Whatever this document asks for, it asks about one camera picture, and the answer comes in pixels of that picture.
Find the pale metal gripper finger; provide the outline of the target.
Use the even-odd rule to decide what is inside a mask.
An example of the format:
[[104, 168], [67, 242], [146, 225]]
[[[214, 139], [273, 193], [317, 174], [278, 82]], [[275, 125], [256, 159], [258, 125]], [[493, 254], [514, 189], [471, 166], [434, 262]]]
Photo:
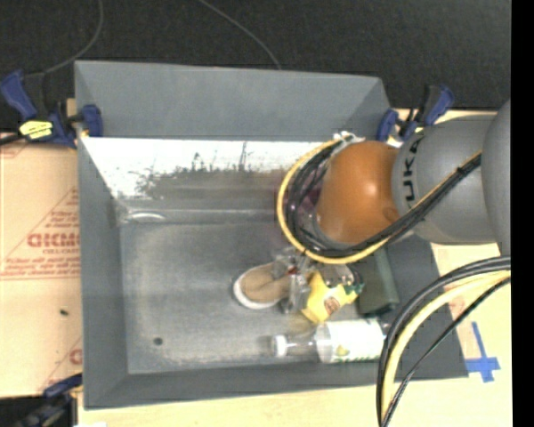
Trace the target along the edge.
[[322, 267], [322, 278], [328, 287], [354, 286], [356, 276], [347, 265], [329, 264]]
[[303, 310], [311, 294], [311, 288], [304, 275], [290, 276], [288, 297], [286, 300], [286, 313], [296, 313]]

